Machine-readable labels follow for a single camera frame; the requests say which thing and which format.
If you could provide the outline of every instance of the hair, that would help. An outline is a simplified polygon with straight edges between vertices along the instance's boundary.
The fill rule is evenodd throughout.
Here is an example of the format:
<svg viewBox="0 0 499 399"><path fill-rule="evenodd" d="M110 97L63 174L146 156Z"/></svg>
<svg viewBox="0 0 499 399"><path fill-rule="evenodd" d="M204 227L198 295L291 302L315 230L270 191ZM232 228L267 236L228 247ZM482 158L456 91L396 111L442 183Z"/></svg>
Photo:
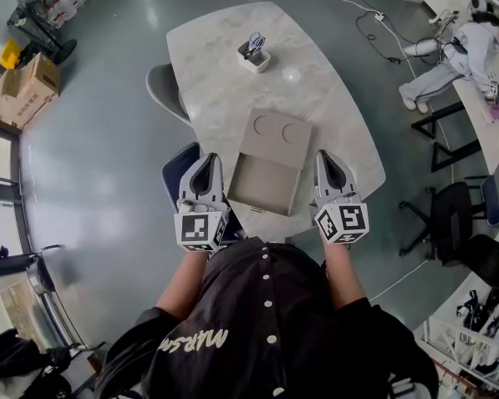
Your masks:
<svg viewBox="0 0 499 399"><path fill-rule="evenodd" d="M475 12L472 13L472 20L476 23L489 22L491 25L499 27L499 18L493 13L489 12Z"/></svg>

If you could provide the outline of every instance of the person lying on desk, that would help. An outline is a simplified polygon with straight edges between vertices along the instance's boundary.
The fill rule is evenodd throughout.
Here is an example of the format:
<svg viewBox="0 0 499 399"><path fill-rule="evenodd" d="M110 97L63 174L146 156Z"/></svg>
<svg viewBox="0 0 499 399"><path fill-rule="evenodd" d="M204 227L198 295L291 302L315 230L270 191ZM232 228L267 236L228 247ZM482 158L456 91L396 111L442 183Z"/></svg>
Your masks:
<svg viewBox="0 0 499 399"><path fill-rule="evenodd" d="M327 273L259 238L187 253L107 353L96 398L140 382L145 398L437 397L431 359L370 305L346 246L324 240L324 253Z"/></svg>
<svg viewBox="0 0 499 399"><path fill-rule="evenodd" d="M489 12L475 12L452 41L442 48L442 60L431 70L399 87L405 106L422 114L427 102L447 90L458 77L473 79L487 101L490 94L490 62L499 50L499 18Z"/></svg>

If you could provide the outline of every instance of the gray floor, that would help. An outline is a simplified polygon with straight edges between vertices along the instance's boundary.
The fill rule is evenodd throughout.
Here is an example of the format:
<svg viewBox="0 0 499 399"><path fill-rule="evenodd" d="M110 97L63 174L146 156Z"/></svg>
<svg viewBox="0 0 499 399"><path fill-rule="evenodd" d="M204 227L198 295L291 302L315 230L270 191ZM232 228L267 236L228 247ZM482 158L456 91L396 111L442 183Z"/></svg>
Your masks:
<svg viewBox="0 0 499 399"><path fill-rule="evenodd" d="M261 0L90 0L67 26L78 39L64 64L58 103L22 136L22 178L35 248L64 244L47 254L58 291L84 340L114 342L139 312L153 305L177 267L172 208L160 168L195 140L193 130L148 95L147 71L167 63L166 33L223 7ZM413 77L369 46L355 27L357 8L334 0L270 0L279 4L318 44L343 78L368 124L387 174L367 202L370 235L352 248L369 297L417 267L426 249L398 257L400 245L422 227L398 203L427 210L425 186L452 180L451 170L430 174L429 142L411 132L419 114L407 111L398 86ZM368 0L414 41L430 34L428 14L404 0ZM392 36L370 18L363 28L381 52L400 57ZM414 70L429 66L413 61ZM457 100L454 92L436 107ZM443 121L449 145L474 138L465 115ZM485 173L482 154L455 165L455 179ZM295 242L315 259L318 235ZM464 268L429 262L385 293L380 303L415 328L466 277Z"/></svg>

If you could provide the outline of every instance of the white shoe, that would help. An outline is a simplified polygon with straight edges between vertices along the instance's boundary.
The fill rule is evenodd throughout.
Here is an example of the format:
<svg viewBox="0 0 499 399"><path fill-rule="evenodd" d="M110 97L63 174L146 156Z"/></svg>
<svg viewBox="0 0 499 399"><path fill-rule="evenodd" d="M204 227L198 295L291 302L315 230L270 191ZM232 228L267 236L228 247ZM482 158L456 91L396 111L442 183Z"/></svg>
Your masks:
<svg viewBox="0 0 499 399"><path fill-rule="evenodd" d="M417 108L422 114L427 114L429 112L429 107L427 106L427 103L425 102L418 102L417 103Z"/></svg>
<svg viewBox="0 0 499 399"><path fill-rule="evenodd" d="M410 111L414 111L416 109L416 102L413 101L412 99L407 99L406 97L404 97L403 103L405 104L407 109Z"/></svg>

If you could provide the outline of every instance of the cardboard box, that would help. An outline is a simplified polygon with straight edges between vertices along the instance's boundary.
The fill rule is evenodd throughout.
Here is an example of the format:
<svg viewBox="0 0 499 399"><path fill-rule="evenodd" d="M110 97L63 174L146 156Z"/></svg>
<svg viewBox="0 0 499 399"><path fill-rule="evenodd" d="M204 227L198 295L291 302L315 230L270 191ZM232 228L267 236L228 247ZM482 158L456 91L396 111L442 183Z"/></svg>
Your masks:
<svg viewBox="0 0 499 399"><path fill-rule="evenodd" d="M311 130L307 122L252 109L228 200L290 215Z"/></svg>
<svg viewBox="0 0 499 399"><path fill-rule="evenodd" d="M39 53L24 68L0 78L0 119L20 128L59 96L59 68Z"/></svg>

